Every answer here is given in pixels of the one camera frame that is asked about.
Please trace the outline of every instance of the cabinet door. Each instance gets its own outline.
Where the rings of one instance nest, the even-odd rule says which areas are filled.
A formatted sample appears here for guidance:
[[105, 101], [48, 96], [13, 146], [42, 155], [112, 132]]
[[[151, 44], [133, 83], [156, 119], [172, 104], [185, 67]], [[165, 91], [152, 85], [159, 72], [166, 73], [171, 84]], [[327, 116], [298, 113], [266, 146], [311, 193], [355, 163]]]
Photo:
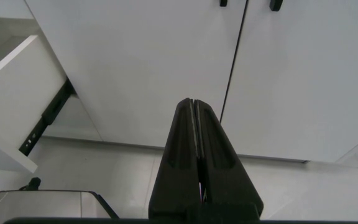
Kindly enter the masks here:
[[164, 146], [186, 97], [220, 116], [246, 0], [28, 0], [103, 141]]
[[358, 1], [250, 0], [223, 114], [239, 154], [334, 162], [358, 144]]
[[19, 149], [22, 145], [29, 149], [36, 142], [39, 135], [34, 136], [32, 131], [67, 79], [42, 35], [31, 32], [33, 25], [35, 21], [18, 24], [17, 20], [0, 18], [0, 169], [3, 170], [36, 170], [37, 165]]

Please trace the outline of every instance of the white floor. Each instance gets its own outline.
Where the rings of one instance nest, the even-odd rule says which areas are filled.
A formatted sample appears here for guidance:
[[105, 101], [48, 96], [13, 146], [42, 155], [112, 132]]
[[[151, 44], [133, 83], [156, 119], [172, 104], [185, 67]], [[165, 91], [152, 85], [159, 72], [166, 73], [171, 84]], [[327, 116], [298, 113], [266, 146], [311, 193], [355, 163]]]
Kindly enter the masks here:
[[[41, 139], [34, 174], [0, 171], [0, 190], [31, 177], [41, 189], [92, 190], [122, 218], [147, 218], [162, 150]], [[343, 164], [298, 164], [241, 158], [265, 208], [261, 219], [358, 220], [358, 153]]]

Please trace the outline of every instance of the black knob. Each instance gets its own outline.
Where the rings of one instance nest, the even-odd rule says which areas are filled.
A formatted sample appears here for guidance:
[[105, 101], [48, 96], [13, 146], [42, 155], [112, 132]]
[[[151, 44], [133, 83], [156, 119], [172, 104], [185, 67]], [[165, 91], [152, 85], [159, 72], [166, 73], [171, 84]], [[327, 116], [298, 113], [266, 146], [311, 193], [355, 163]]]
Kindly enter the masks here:
[[281, 8], [281, 4], [283, 4], [283, 0], [270, 0], [270, 9], [274, 12], [277, 12]]
[[226, 7], [227, 6], [227, 0], [220, 0], [219, 5], [221, 7]]

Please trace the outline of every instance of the black plastic object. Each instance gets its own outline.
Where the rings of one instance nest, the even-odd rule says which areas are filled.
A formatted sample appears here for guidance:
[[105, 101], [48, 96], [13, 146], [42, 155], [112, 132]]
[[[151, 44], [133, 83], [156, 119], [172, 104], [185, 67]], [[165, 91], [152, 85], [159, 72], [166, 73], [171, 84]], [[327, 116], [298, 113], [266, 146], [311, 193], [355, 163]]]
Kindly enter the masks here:
[[282, 4], [283, 4], [283, 0], [270, 0], [269, 7], [273, 12], [278, 12]]
[[181, 101], [155, 180], [149, 218], [258, 220], [262, 210], [263, 202], [212, 108], [200, 100]]
[[255, 205], [262, 214], [264, 204], [210, 105], [195, 101], [203, 149], [203, 174], [207, 202], [211, 204]]
[[201, 203], [194, 122], [193, 102], [182, 100], [173, 117], [150, 198], [150, 219], [184, 220], [186, 208]]
[[29, 184], [19, 188], [19, 190], [38, 190], [41, 184], [41, 179], [38, 177], [31, 178]]
[[35, 143], [40, 139], [42, 133], [44, 133], [45, 129], [48, 125], [51, 125], [57, 114], [59, 114], [60, 110], [63, 108], [67, 99], [71, 94], [74, 93], [74, 88], [71, 85], [70, 81], [67, 80], [58, 93], [55, 95], [53, 100], [49, 103], [45, 111], [42, 113], [41, 119], [35, 125], [31, 133], [24, 140], [23, 144], [20, 146], [19, 151], [22, 152], [25, 156], [28, 156], [35, 146]]
[[227, 6], [227, 0], [219, 0], [219, 5], [221, 7], [226, 7]]

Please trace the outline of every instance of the black edge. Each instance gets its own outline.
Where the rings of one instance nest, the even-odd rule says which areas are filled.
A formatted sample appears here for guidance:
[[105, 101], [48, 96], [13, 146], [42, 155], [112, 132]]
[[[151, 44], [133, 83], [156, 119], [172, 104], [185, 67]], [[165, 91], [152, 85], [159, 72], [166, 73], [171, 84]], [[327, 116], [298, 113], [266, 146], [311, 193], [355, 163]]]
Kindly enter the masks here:
[[21, 153], [23, 153], [25, 156], [29, 156], [31, 150], [40, 139], [42, 133], [44, 133], [48, 125], [53, 123], [57, 117], [57, 114], [59, 114], [60, 110], [63, 108], [64, 104], [72, 93], [74, 93], [74, 88], [70, 81], [67, 80], [61, 89], [57, 92], [53, 100], [49, 103], [45, 111], [42, 113], [41, 119], [38, 121], [31, 133], [23, 142], [22, 146], [19, 148]]
[[196, 100], [199, 109], [203, 172], [207, 203], [253, 203], [260, 215], [263, 202], [210, 105]]
[[97, 199], [97, 201], [100, 203], [100, 205], [104, 208], [104, 210], [107, 212], [107, 214], [111, 218], [119, 218], [118, 215], [114, 212], [114, 210], [107, 203], [107, 201], [105, 201], [105, 199], [100, 194], [97, 194], [97, 193], [91, 192], [91, 191], [89, 191], [88, 193], [91, 193]]
[[149, 203], [149, 219], [184, 220], [189, 205], [200, 203], [195, 118], [189, 98], [175, 111]]

